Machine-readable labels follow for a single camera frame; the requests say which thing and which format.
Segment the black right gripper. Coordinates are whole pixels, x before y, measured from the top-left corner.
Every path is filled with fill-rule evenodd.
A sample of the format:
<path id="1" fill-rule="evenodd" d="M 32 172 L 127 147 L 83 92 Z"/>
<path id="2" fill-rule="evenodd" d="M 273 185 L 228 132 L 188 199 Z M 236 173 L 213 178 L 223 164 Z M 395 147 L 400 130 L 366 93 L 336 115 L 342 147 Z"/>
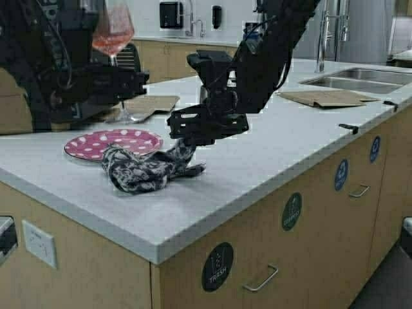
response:
<path id="1" fill-rule="evenodd" d="M 249 129 L 245 114 L 213 115 L 202 104 L 173 111 L 167 125 L 170 137 L 181 139 L 185 145 L 213 145 L 216 140 Z"/>

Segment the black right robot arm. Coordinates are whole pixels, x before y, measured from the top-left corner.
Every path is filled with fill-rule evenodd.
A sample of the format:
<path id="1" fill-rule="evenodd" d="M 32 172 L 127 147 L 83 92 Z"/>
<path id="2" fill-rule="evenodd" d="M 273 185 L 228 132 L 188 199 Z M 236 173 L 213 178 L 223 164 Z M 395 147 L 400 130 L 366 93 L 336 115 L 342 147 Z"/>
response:
<path id="1" fill-rule="evenodd" d="M 167 119 L 172 139 L 205 146 L 248 131 L 248 114 L 258 114 L 288 77 L 292 55 L 318 1 L 263 1 L 266 13 L 256 39 L 248 33 L 230 56 L 197 50 L 187 56 L 207 96 L 197 105 L 173 111 Z"/>

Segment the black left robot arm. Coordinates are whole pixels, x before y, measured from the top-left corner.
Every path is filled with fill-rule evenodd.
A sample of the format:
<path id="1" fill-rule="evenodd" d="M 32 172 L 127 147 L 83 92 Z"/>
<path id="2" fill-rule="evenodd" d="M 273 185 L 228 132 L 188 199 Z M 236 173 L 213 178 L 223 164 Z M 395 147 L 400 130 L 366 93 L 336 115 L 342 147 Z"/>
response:
<path id="1" fill-rule="evenodd" d="M 1 2 L 1 134 L 65 130 L 146 93 L 124 1 Z"/>

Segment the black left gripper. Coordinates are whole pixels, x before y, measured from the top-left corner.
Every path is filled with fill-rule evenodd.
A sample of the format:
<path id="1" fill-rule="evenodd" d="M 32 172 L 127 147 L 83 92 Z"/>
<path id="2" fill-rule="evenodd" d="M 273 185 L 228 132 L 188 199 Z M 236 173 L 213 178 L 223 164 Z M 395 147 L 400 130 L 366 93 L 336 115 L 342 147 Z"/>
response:
<path id="1" fill-rule="evenodd" d="M 93 97 L 114 101 L 144 95 L 147 93 L 144 85 L 149 80 L 149 73 L 133 68 L 88 64 L 75 69 L 72 77 L 67 90 L 68 105 L 85 102 Z"/>

